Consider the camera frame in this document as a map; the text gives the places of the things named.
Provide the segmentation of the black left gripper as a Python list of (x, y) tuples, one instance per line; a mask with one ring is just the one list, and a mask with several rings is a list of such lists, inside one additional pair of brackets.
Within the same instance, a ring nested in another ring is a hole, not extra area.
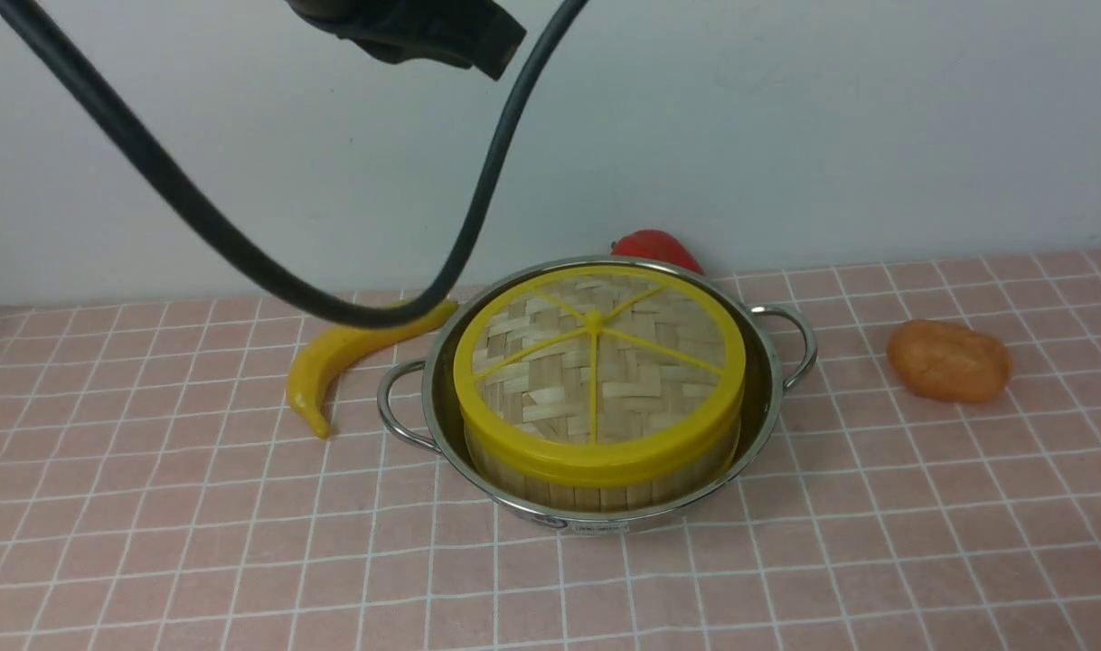
[(312, 26), (397, 65), (434, 61), (501, 79), (526, 29), (495, 1), (288, 1)]

